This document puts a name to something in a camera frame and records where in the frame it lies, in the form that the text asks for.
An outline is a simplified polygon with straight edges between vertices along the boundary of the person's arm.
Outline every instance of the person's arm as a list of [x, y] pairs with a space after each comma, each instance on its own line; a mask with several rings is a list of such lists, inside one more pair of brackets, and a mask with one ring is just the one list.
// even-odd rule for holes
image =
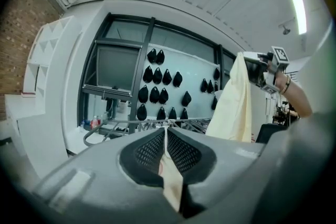
[[[281, 91], [286, 86], [286, 82], [287, 76], [282, 72], [278, 72], [276, 74], [276, 87]], [[297, 86], [294, 81], [290, 82], [283, 96], [287, 98], [288, 102], [294, 107], [300, 117], [305, 118], [311, 115], [312, 110], [309, 101], [304, 91]]]

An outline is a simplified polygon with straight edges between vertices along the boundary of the brick wall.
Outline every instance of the brick wall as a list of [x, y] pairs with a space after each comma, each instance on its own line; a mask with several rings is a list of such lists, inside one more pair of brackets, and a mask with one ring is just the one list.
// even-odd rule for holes
[[8, 0], [0, 14], [0, 120], [6, 119], [5, 94], [20, 94], [27, 58], [40, 27], [58, 20], [49, 0]]

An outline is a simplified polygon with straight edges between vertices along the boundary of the workshop room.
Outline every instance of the workshop room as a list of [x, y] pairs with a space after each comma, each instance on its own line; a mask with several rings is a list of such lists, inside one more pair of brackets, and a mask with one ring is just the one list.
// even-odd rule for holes
[[7, 0], [13, 193], [53, 223], [290, 219], [336, 145], [334, 3]]

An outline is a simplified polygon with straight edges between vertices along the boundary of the cream cloth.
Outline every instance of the cream cloth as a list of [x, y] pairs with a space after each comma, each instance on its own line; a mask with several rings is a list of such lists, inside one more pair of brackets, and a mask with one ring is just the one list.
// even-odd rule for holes
[[230, 79], [220, 95], [206, 135], [251, 142], [251, 92], [244, 56], [232, 66]]

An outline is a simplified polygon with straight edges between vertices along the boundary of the metal rack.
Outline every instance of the metal rack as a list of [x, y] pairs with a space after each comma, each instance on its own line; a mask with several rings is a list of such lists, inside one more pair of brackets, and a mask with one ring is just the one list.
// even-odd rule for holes
[[107, 138], [114, 139], [124, 135], [129, 135], [130, 127], [135, 128], [135, 132], [147, 131], [158, 127], [179, 127], [200, 134], [205, 134], [211, 119], [199, 118], [188, 120], [147, 120], [147, 121], [105, 121], [96, 128], [90, 130], [83, 138], [84, 144], [92, 146], [94, 144], [86, 141], [93, 133], [104, 136], [102, 142]]

